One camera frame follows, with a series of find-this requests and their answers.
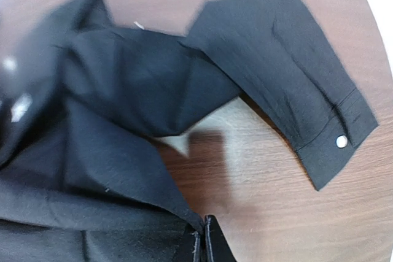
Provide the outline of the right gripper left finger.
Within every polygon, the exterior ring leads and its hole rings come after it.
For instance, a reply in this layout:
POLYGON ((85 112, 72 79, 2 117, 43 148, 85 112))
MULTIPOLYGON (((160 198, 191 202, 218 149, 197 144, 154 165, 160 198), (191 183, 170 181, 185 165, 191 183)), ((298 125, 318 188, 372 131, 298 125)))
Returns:
POLYGON ((185 234, 184 261, 202 262, 201 235, 198 231, 189 231, 185 234))

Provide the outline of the black long sleeve shirt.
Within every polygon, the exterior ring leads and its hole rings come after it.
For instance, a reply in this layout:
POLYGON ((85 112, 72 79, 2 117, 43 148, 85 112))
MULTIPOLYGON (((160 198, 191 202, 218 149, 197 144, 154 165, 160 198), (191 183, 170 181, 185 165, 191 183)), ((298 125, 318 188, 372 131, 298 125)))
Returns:
POLYGON ((1 260, 184 261, 201 218, 153 137, 241 94, 315 189, 378 126, 301 0, 207 1, 188 35, 117 26, 104 0, 49 13, 1 69, 1 260))

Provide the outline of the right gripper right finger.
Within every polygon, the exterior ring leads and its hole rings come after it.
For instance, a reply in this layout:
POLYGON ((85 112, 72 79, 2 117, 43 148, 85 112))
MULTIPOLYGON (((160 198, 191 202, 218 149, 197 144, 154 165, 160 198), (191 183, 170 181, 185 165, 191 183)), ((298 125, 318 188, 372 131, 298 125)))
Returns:
POLYGON ((236 262, 222 229, 214 215, 205 216, 204 229, 206 261, 236 262))

